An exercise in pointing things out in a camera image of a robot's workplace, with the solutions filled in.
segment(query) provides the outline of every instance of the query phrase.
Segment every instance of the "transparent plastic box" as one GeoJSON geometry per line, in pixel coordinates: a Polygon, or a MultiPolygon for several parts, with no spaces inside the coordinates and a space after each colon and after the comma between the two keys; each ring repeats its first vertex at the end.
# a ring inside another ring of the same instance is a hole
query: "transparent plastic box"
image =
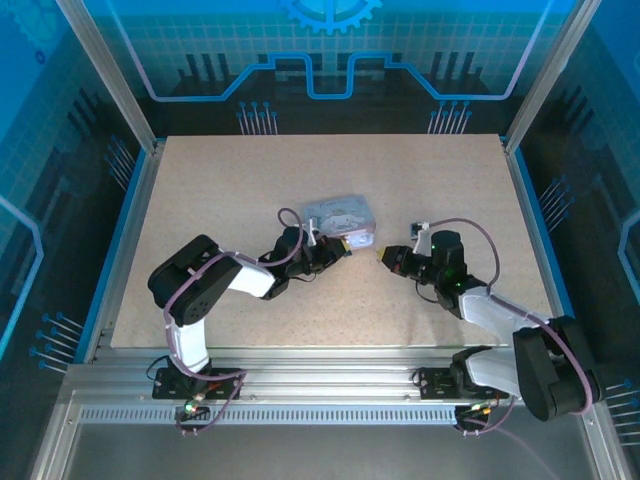
{"type": "Polygon", "coordinates": [[[355,250],[373,245],[376,221],[362,195],[332,198],[304,208],[304,219],[328,237],[343,238],[355,250]]]}

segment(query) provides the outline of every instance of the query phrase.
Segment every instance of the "gear logo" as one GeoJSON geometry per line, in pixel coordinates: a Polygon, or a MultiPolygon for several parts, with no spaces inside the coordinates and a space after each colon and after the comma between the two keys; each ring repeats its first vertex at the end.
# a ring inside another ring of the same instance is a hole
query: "gear logo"
{"type": "Polygon", "coordinates": [[[370,20],[371,11],[381,7],[380,0],[282,0],[289,18],[298,20],[300,27],[311,27],[333,35],[336,30],[347,33],[349,27],[360,28],[363,19],[370,20]]]}
{"type": "Polygon", "coordinates": [[[55,0],[0,0],[0,15],[11,16],[36,47],[53,40],[58,31],[55,0]]]}

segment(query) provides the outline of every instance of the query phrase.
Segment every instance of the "robotic arm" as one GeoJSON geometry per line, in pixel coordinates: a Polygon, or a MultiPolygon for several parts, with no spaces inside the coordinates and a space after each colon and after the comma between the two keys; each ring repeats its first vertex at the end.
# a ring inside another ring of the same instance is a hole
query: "robotic arm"
{"type": "Polygon", "coordinates": [[[443,230],[428,235],[422,224],[412,225],[417,243],[386,247],[381,260],[391,272],[434,287],[442,308],[461,320],[479,325],[508,348],[473,347],[453,357],[450,366],[461,397],[481,387],[521,397],[542,421],[579,411],[586,403],[580,375],[554,338],[559,336],[584,371],[593,401],[603,398],[595,362],[584,334],[570,317],[550,318],[514,304],[469,275],[460,235],[443,230]]]}
{"type": "MultiPolygon", "coordinates": [[[[321,273],[350,253],[340,239],[318,235],[311,223],[304,228],[301,247],[293,256],[300,227],[286,227],[273,250],[263,255],[258,264],[240,255],[220,258],[171,305],[169,314],[174,322],[167,328],[175,357],[170,357],[172,363],[169,367],[173,369],[173,375],[181,377],[181,383],[187,385],[184,397],[188,401],[202,400],[213,385],[212,382],[198,380],[198,375],[212,376],[215,371],[220,372],[211,366],[205,342],[205,321],[227,289],[271,300],[287,289],[291,278],[321,273]],[[184,368],[180,369],[178,361],[196,378],[187,375],[184,368]]],[[[200,235],[185,245],[149,277],[147,286],[156,305],[164,309],[187,280],[221,253],[223,251],[218,244],[206,235],[200,235]]]]}

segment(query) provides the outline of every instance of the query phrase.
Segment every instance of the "work surface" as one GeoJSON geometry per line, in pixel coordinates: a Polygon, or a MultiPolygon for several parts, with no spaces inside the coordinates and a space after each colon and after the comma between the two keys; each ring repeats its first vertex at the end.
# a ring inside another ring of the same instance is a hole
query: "work surface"
{"type": "MultiPolygon", "coordinates": [[[[205,233],[225,250],[258,256],[282,233],[276,212],[363,194],[376,217],[376,247],[411,245],[409,224],[467,217],[500,253],[496,291],[549,311],[506,160],[496,135],[170,137],[138,241],[113,347],[165,346],[150,273],[205,233]]],[[[473,227],[452,224],[469,272],[494,273],[473,227]]],[[[430,287],[422,289],[433,296],[430,287]]],[[[358,250],[310,284],[291,282],[266,302],[227,291],[207,318],[209,346],[494,344],[493,335],[421,300],[373,248],[358,250]]]]}

